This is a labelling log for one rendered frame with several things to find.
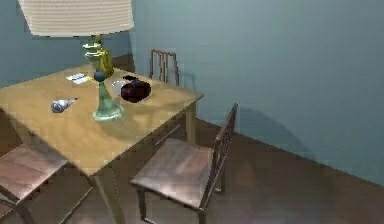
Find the green lamp with beige shade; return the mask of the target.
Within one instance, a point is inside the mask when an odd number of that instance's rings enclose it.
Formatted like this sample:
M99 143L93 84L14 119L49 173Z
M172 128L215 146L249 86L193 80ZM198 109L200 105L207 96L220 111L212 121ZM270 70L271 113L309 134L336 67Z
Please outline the green lamp with beige shade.
M98 82L96 121L121 118L124 110L111 97L100 70L97 36L128 31L134 27L132 0L18 0L32 35L48 37L90 36L83 45Z

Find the dark red round pot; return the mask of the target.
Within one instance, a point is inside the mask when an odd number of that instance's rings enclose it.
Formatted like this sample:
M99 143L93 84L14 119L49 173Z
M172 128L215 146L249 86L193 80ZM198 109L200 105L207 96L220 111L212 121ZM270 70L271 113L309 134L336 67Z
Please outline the dark red round pot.
M121 87L120 95L125 101L137 103L151 93L151 85L148 82L131 75L124 76L123 80L126 84Z

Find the light wooden table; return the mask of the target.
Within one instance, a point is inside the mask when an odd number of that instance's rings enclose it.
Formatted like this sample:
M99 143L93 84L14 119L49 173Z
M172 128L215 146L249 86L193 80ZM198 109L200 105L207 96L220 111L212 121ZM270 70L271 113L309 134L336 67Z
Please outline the light wooden table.
M152 148L164 134L166 125L186 114L187 139L195 141L198 92L145 78L151 93L138 103L124 100L124 116L97 122L92 114L98 106L98 85L92 81L77 85L67 76L91 74L83 65L0 89L0 109L12 119L24 142L32 134L55 149L84 174L96 181L113 217L113 224L126 224L112 164L145 146ZM62 113L53 113L54 100L78 98Z

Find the grey cone-shaped object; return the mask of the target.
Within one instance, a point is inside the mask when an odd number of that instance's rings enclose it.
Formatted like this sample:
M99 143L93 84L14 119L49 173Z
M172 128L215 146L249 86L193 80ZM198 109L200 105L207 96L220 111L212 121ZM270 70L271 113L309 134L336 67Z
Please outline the grey cone-shaped object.
M62 113L77 100L78 98L54 100L51 103L51 110L53 113Z

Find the white flat card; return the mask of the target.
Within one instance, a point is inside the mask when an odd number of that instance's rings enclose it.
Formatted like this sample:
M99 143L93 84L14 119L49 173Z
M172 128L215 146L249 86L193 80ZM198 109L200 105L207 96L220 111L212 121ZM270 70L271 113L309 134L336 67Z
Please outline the white flat card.
M83 73L77 73L71 76L67 76L66 79L75 84L82 84L89 80L89 77Z

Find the yellow-green bottle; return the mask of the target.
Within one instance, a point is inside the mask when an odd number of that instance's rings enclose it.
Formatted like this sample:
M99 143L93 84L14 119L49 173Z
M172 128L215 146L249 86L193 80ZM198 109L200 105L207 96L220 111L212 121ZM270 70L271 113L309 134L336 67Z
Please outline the yellow-green bottle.
M109 78L114 73L112 57L110 52L103 48L102 41L99 36L95 38L98 44L98 53L100 54L100 70L105 73L105 78Z

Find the brown wooden chair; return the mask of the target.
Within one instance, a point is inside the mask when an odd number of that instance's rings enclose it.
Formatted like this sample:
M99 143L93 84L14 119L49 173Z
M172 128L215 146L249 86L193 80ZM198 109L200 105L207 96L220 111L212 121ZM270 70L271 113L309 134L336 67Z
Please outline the brown wooden chair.
M0 157L0 203L14 211L24 224L35 224L26 200L67 163L52 152L25 144L10 150Z
M153 193L197 213L198 224L207 224L210 197L225 192L225 168L234 135L238 106L234 105L220 128L214 145L204 147L176 138L162 142L157 152L132 178L140 218L157 224L147 216L145 194Z
M158 56L158 79L163 82L169 81L169 59L173 61L173 72L175 75L175 84L180 85L179 69L177 64L177 55L174 52L162 51L158 49L152 49L150 52L150 69L149 77L154 77L154 58Z

